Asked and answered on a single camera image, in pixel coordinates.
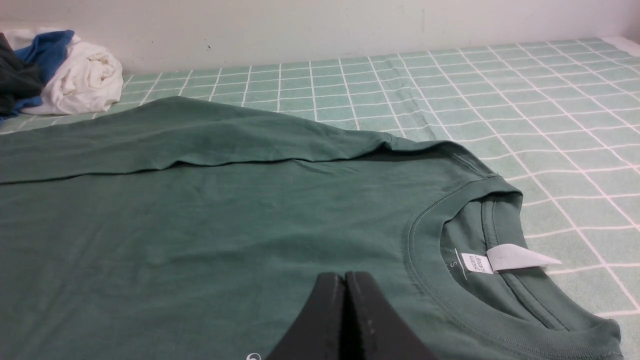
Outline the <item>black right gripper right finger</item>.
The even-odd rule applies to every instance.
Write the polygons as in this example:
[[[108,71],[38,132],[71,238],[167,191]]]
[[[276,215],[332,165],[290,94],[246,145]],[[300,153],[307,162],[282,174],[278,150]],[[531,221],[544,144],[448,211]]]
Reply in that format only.
[[[346,360],[436,360],[368,272],[345,274]]]

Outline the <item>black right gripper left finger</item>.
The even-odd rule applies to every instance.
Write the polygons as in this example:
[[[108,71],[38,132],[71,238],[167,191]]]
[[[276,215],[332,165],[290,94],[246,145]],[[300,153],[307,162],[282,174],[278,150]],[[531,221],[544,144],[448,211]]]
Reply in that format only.
[[[342,276],[317,276],[310,296],[268,360],[338,360],[346,286]]]

